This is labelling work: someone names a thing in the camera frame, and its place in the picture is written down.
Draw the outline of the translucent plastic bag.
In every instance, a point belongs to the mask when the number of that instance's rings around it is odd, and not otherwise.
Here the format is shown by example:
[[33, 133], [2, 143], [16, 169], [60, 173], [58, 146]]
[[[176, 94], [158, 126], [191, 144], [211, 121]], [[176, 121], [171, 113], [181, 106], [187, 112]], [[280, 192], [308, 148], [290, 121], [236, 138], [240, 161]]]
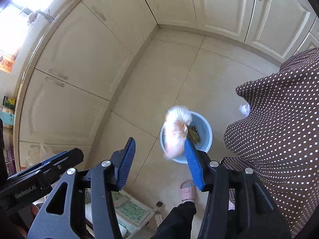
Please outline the translucent plastic bag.
[[192, 115], [186, 106], [174, 106], [168, 110], [164, 122], [164, 148], [169, 159], [179, 157], [184, 153], [184, 143], [188, 135], [188, 126]]

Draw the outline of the chrome faucet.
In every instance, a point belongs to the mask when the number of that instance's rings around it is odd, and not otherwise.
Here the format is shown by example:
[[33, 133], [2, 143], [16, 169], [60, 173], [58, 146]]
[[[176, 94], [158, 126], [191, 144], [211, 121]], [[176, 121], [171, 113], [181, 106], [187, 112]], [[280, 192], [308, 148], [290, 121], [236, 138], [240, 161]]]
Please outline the chrome faucet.
[[52, 23], [55, 19], [53, 18], [53, 16], [50, 15], [50, 10], [48, 10], [48, 13], [44, 13], [40, 10], [36, 10], [36, 11], [31, 11], [29, 8], [22, 8], [20, 14], [25, 13], [28, 15], [28, 23], [33, 23], [35, 22], [35, 20], [37, 19], [38, 15], [42, 15], [44, 17], [45, 20], [47, 20], [49, 23]]

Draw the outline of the gold foil snack bag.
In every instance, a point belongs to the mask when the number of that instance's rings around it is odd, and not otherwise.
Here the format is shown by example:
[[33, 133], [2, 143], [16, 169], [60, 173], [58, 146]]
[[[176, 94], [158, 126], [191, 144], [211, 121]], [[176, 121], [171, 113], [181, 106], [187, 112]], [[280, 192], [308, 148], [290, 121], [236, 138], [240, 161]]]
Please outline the gold foil snack bag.
[[201, 139], [197, 132], [196, 126], [188, 126], [187, 139], [190, 140], [193, 144], [200, 143]]

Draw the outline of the pink left slipper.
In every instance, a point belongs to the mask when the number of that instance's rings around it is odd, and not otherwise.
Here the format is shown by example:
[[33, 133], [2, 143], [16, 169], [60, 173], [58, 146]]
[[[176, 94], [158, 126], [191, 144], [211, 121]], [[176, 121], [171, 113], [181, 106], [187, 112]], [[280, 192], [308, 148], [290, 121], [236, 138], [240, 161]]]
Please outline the pink left slipper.
[[196, 188], [192, 180], [184, 181], [180, 188], [179, 194], [182, 202], [195, 202], [196, 198]]

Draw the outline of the black trouser left leg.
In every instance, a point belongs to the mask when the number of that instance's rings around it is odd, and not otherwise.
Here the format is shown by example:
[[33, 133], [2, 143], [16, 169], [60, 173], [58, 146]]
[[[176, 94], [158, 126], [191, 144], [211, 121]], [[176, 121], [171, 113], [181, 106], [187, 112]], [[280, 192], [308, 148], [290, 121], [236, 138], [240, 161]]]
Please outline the black trouser left leg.
[[192, 221], [196, 214], [195, 204], [191, 201], [174, 207], [157, 228], [152, 239], [190, 239]]

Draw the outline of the lower cream cabinets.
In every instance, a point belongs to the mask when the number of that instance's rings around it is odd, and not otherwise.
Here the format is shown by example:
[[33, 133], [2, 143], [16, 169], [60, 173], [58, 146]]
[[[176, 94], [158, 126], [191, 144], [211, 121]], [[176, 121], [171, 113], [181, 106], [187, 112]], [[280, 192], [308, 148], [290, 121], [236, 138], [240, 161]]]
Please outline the lower cream cabinets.
[[160, 28], [226, 39], [283, 62], [317, 16], [308, 0], [66, 0], [24, 64], [14, 122], [16, 169], [37, 162], [42, 144], [91, 152]]

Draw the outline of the window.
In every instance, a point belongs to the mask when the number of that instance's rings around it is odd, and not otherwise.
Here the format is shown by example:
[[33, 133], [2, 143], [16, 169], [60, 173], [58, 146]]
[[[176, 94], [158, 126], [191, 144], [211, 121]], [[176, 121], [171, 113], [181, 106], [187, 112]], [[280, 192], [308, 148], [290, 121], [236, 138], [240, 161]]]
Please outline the window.
[[1, 0], [1, 71], [10, 74], [37, 16], [49, 21], [54, 0]]

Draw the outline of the brown polka dot tablecloth table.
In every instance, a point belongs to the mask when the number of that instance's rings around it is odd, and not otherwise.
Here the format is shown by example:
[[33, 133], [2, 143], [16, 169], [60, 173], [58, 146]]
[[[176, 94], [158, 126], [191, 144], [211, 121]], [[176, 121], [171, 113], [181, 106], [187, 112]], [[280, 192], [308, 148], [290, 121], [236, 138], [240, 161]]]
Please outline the brown polka dot tablecloth table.
[[251, 168], [296, 236], [318, 206], [318, 49], [290, 57], [277, 73], [236, 93], [250, 112], [226, 128], [234, 156], [221, 162], [231, 170]]

